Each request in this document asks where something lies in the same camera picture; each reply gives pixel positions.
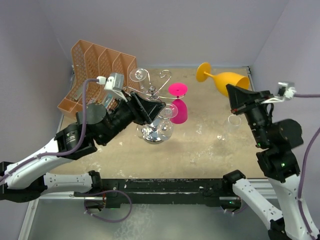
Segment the orange plastic goblet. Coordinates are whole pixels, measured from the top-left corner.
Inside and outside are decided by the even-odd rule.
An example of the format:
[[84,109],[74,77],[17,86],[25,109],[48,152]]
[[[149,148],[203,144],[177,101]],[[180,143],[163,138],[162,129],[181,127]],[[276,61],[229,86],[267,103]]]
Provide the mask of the orange plastic goblet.
[[250,80],[247,76],[243,76],[234,72],[222,72],[216,75],[211,74],[211,65],[208,62],[203,62],[196,70],[196,80],[204,82],[207,78],[212,78],[216,89],[225,97],[228,97],[226,86],[228,84],[248,90]]

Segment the clear wine glass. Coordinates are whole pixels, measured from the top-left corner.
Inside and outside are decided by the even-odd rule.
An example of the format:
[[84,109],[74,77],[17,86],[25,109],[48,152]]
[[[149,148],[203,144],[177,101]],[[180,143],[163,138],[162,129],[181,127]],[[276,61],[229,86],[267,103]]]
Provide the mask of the clear wine glass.
[[144,89],[147,80],[147,71],[144,68],[135,68],[129,73],[131,81],[138,83],[140,89]]
[[162,141],[171,138],[174,127],[171,119],[178,115],[178,108],[173,103],[166,104],[165,108],[158,115],[159,123],[157,125],[157,134]]

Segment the pink plastic goblet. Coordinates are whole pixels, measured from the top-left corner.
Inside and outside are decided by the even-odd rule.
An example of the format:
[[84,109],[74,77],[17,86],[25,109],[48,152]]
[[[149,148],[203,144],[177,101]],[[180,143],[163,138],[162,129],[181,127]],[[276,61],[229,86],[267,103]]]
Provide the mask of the pink plastic goblet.
[[176,97],[172,103],[178,110],[177,115],[170,119],[171,122],[176,125],[185,123],[188,120],[188,107],[182,97],[188,92],[187,85],[180,82],[173,83],[168,87],[168,92]]

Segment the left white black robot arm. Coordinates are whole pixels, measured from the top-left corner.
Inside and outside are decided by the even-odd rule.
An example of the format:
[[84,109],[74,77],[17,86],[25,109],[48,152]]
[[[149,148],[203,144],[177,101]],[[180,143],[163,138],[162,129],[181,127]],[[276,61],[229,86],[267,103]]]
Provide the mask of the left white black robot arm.
[[91,103],[76,113],[76,122],[59,131],[43,148],[25,159],[0,164],[0,198],[25,203],[42,195],[78,192],[98,196],[103,191],[100,173],[91,170],[79,175],[58,175],[50,171],[60,165],[95,153],[131,123],[152,123],[165,108],[131,92],[109,113],[99,103]]

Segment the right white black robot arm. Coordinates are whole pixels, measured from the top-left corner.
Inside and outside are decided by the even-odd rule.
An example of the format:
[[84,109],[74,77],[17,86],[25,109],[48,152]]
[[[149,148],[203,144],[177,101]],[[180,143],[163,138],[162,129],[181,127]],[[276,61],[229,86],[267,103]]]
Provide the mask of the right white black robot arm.
[[240,197],[264,223],[271,240],[318,240],[320,230],[303,198],[305,172],[292,152],[304,143],[301,125],[293,119],[272,120],[274,104],[295,97],[294,85],[280,82],[276,95],[232,84],[227,84],[226,90],[231,113],[245,115],[256,147],[262,150],[256,153],[257,162],[280,207],[272,205],[238,170],[224,175],[223,192]]

